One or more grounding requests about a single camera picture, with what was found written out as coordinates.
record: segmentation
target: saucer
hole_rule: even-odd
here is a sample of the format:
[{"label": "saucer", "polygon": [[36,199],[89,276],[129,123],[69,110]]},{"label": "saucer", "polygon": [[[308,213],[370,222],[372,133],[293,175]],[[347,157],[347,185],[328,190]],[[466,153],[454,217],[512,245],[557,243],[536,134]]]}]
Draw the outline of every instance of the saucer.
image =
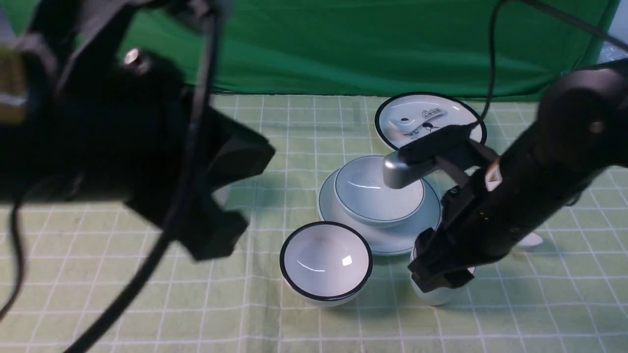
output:
[{"label": "saucer", "polygon": [[386,228],[372,227],[352,218],[340,204],[334,192],[338,170],[327,177],[318,192],[318,215],[322,220],[345,224],[362,235],[373,255],[394,256],[408,254],[414,248],[416,237],[427,228],[436,229],[441,219],[440,199],[425,180],[423,204],[411,217],[398,225]]},{"label": "saucer", "polygon": [[[447,125],[466,125],[480,116],[468,105],[445,95],[412,92],[385,101],[375,114],[375,129],[379,138],[392,149],[429,135]],[[471,131],[471,139],[484,144],[484,122]]]}]

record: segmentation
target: dishware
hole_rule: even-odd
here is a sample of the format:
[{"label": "dishware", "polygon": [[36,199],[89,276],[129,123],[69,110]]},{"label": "dishware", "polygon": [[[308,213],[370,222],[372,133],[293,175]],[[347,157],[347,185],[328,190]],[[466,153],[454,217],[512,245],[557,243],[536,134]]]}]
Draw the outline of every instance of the dishware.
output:
[{"label": "dishware", "polygon": [[368,243],[355,230],[334,222],[314,222],[284,242],[279,268],[288,286],[319,307],[353,300],[373,270]]},{"label": "dishware", "polygon": [[[414,261],[415,258],[416,258],[416,248],[414,247],[412,249],[412,252],[410,253],[410,262]],[[471,274],[473,274],[475,272],[475,267],[471,267],[468,270],[471,272]],[[440,305],[445,305],[449,303],[450,301],[454,300],[458,295],[460,295],[462,292],[464,292],[467,287],[466,285],[460,288],[455,288],[455,289],[443,287],[443,288],[437,288],[428,293],[423,293],[423,291],[421,291],[421,288],[419,288],[416,285],[416,283],[412,280],[412,274],[410,274],[410,284],[412,285],[412,289],[416,293],[416,296],[418,296],[419,299],[421,299],[427,305],[431,305],[433,307],[438,307]]]},{"label": "dishware", "polygon": [[352,218],[341,206],[333,191],[338,171],[323,182],[318,191],[318,215],[321,220],[345,224],[355,229],[371,247],[373,255],[394,256],[412,251],[416,236],[427,228],[436,229],[441,218],[438,195],[429,182],[423,180],[424,198],[418,211],[392,227],[371,227]]},{"label": "dishware", "polygon": [[384,183],[383,156],[365,156],[345,164],[336,174],[333,191],[346,213],[373,227],[390,227],[411,217],[423,203],[423,181],[403,189]]},{"label": "dishware", "polygon": [[530,232],[521,239],[512,249],[517,252],[532,252],[543,243],[543,238],[535,232]]},{"label": "dishware", "polygon": [[[480,116],[457,99],[428,92],[400,94],[385,101],[375,114],[377,135],[392,149],[447,125],[466,125]],[[486,142],[484,122],[471,131],[470,137],[479,143]]]}]

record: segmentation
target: wire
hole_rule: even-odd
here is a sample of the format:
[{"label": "wire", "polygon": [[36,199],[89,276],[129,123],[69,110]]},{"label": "wire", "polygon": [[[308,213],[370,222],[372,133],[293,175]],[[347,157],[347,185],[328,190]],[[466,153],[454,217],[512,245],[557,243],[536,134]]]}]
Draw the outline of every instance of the wire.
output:
[{"label": "wire", "polygon": [[13,208],[11,209],[11,214],[9,215],[9,231],[11,233],[11,246],[13,247],[13,252],[15,253],[15,285],[13,286],[11,295],[3,305],[2,309],[0,309],[0,322],[2,322],[2,320],[6,317],[15,304],[15,301],[18,299],[24,285],[24,278],[26,277],[26,255],[24,254],[22,235],[19,230],[19,209],[22,207],[23,203],[28,201],[28,198],[39,189],[48,185],[50,182],[57,181],[59,178],[64,177],[65,176],[63,175],[55,175],[45,178],[42,181],[33,184],[33,186],[26,188],[26,191],[17,196],[13,201]]},{"label": "wire", "polygon": [[2,309],[0,309],[0,321],[4,319],[9,312],[15,301],[18,299],[19,293],[22,290],[24,283],[24,276],[26,274],[26,257],[24,256],[24,246],[22,245],[22,238],[19,232],[18,226],[18,212],[22,206],[22,197],[17,199],[11,209],[11,244],[13,245],[13,252],[15,253],[15,285],[13,286],[13,292],[6,301]]},{"label": "wire", "polygon": [[560,19],[562,22],[566,22],[574,27],[577,27],[585,32],[590,33],[600,39],[603,39],[620,49],[628,52],[628,44],[619,39],[604,33],[599,30],[597,27],[582,21],[581,19],[574,17],[570,14],[560,11],[559,9],[553,8],[552,6],[541,3],[537,0],[502,0],[495,6],[493,9],[493,13],[490,17],[490,25],[489,25],[489,56],[490,56],[490,79],[489,79],[489,91],[486,93],[486,102],[484,104],[484,110],[480,114],[480,121],[483,121],[486,118],[486,115],[489,113],[490,103],[493,100],[493,91],[495,88],[495,72],[497,69],[495,68],[495,26],[497,24],[497,15],[502,7],[511,1],[519,1],[520,3],[524,3],[528,6],[531,6],[543,13],[554,16],[555,18]]},{"label": "wire", "polygon": [[192,197],[192,188],[196,185],[194,181],[202,155],[199,131],[201,130],[200,126],[203,116],[208,108],[212,84],[216,73],[217,43],[220,38],[221,29],[219,13],[212,12],[208,14],[207,17],[202,19],[202,23],[206,36],[205,49],[207,51],[206,60],[203,61],[203,65],[198,72],[202,85],[197,87],[195,91],[192,116],[188,125],[188,136],[181,177],[175,196],[173,197],[172,205],[166,214],[163,232],[129,284],[103,314],[66,349],[65,353],[87,352],[111,328],[137,297],[144,285],[146,285],[165,255],[170,243],[176,239],[181,215],[187,211],[187,205],[190,203],[190,197]]}]

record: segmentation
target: metal bolt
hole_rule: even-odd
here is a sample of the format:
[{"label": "metal bolt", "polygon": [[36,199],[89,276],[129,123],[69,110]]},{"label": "metal bolt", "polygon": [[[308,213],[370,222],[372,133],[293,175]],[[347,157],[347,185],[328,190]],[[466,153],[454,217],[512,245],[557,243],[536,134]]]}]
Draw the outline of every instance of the metal bolt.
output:
[{"label": "metal bolt", "polygon": [[604,131],[604,123],[602,121],[594,121],[589,125],[589,131],[594,134],[599,134]]},{"label": "metal bolt", "polygon": [[129,50],[128,53],[124,56],[124,63],[126,65],[130,65],[132,63],[137,63],[139,59],[139,50],[137,48],[133,48]]}]

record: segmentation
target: grid pattern tablecloth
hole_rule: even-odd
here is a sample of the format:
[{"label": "grid pattern tablecloth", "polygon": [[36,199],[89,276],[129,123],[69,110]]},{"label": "grid pattern tablecloth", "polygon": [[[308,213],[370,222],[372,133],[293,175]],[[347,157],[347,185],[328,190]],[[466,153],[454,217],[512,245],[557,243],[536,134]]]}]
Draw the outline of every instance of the grid pattern tablecloth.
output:
[{"label": "grid pattern tablecloth", "polygon": [[[625,352],[628,347],[628,171],[604,173],[538,233],[535,253],[484,266],[456,302],[434,309],[412,292],[407,256],[376,258],[356,301],[304,303],[282,281],[279,250],[318,219],[317,190],[359,156],[390,151],[373,125],[376,97],[222,96],[215,105],[271,140],[268,170],[236,185],[227,205],[251,226],[233,256],[193,264],[174,247],[131,309],[93,352]],[[472,104],[481,109],[481,104]],[[498,152],[534,118],[498,103],[487,145]],[[452,186],[430,176],[440,192]],[[0,214],[5,231],[7,210]],[[60,352],[131,277],[157,230],[119,204],[28,207],[28,284],[0,325],[2,353]],[[13,259],[0,246],[0,293]]]}]

